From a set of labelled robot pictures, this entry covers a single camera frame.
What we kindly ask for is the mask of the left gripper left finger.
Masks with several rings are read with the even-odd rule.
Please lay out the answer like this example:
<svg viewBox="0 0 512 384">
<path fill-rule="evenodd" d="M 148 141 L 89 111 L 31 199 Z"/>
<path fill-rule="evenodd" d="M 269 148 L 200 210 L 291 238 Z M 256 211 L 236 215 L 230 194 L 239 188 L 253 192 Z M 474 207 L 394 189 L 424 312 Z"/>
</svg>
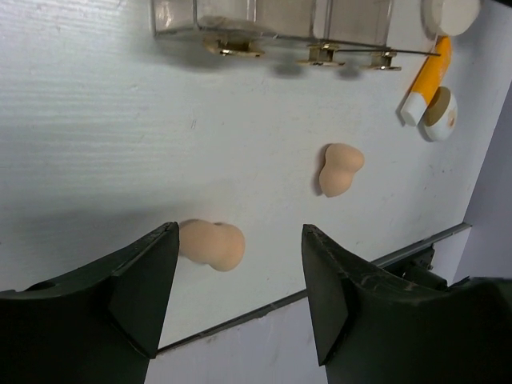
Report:
<svg viewBox="0 0 512 384">
<path fill-rule="evenodd" d="M 23 291 L 1 294 L 4 383 L 142 383 L 178 261 L 168 222 L 130 245 Z"/>
</svg>

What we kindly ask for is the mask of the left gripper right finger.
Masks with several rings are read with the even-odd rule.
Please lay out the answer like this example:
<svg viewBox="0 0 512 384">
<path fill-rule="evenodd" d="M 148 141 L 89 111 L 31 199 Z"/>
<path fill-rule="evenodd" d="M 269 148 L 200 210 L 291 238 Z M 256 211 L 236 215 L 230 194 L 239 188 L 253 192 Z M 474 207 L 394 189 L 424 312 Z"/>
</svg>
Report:
<svg viewBox="0 0 512 384">
<path fill-rule="evenodd" d="M 401 278 L 302 229 L 318 363 L 330 383 L 508 383 L 511 282 Z"/>
</svg>

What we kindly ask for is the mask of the beige makeup sponge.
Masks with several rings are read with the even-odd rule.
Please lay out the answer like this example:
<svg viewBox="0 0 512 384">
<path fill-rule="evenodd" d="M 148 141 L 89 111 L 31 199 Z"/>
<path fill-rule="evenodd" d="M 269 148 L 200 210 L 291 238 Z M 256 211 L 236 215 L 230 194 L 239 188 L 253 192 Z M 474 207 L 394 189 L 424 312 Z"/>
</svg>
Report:
<svg viewBox="0 0 512 384">
<path fill-rule="evenodd" d="M 328 145 L 318 176 L 321 192 L 328 198 L 347 192 L 364 163 L 365 157 L 357 148 L 343 143 Z"/>
<path fill-rule="evenodd" d="M 179 225 L 179 252 L 198 264 L 227 272 L 242 261 L 246 240 L 234 225 L 190 220 Z"/>
</svg>

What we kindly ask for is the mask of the round cream powder puff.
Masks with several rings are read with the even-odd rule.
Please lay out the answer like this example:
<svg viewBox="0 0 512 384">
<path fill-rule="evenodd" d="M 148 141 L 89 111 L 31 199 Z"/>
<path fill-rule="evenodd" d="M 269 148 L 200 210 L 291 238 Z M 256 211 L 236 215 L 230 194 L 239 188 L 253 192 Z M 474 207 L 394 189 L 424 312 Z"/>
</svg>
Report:
<svg viewBox="0 0 512 384">
<path fill-rule="evenodd" d="M 479 0 L 421 1 L 422 22 L 429 35 L 458 36 L 474 23 L 482 8 Z"/>
</svg>

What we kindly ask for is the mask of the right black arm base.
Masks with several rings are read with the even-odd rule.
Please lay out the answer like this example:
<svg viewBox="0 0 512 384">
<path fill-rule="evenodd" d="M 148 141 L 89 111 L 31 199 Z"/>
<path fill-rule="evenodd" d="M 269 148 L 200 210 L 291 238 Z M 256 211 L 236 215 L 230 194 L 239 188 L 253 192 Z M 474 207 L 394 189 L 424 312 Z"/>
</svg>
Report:
<svg viewBox="0 0 512 384">
<path fill-rule="evenodd" d="M 435 250 L 432 246 L 416 252 L 385 270 L 399 278 L 433 290 L 446 290 L 447 280 L 432 272 Z"/>
</svg>

